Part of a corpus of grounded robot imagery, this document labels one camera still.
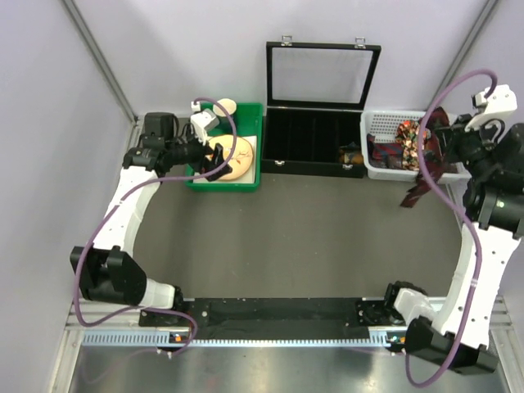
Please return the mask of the dark red patterned tie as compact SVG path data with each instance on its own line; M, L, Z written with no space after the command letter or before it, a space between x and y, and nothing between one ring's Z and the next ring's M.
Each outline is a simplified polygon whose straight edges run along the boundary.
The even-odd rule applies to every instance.
M442 158L439 143L436 135L433 133L435 127L441 125L449 125L449 117L445 110L439 106L430 115L427 121L427 127L424 131L423 153L427 170L431 175L433 181L438 183L446 172L451 172L454 165L445 162ZM422 175L422 171L418 168L418 175L415 180L415 185L407 191L407 195L400 203L401 207L413 208L420 198L430 191L426 180Z

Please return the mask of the brown tie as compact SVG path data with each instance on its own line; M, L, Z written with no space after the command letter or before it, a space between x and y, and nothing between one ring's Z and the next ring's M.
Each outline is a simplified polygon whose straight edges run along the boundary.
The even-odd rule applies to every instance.
M361 146L355 142L340 146L338 149L338 161L344 165L362 165L364 156Z

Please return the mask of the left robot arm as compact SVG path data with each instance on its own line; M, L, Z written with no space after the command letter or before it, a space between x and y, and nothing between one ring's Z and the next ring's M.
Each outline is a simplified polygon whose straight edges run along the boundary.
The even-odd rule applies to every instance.
M208 132L218 116L204 109L185 125L167 112L150 112L136 147L123 159L120 180L102 226L86 246L75 247L70 262L78 277L78 297L117 305L156 308L166 323L185 317L180 290L147 276L133 258L133 249L146 209L167 174L176 165L190 165L194 178L217 178L231 172L224 149L211 146Z

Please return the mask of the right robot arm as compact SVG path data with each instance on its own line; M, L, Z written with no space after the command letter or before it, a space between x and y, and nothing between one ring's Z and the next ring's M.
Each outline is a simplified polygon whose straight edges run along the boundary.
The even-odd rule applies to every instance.
M461 115L436 129L445 156L471 175L463 195L461 251L445 302L434 310L427 295L395 282L382 303L384 318L405 321L409 358L462 375L492 373L499 360L488 350L490 315L506 265L523 239L523 125L500 116Z

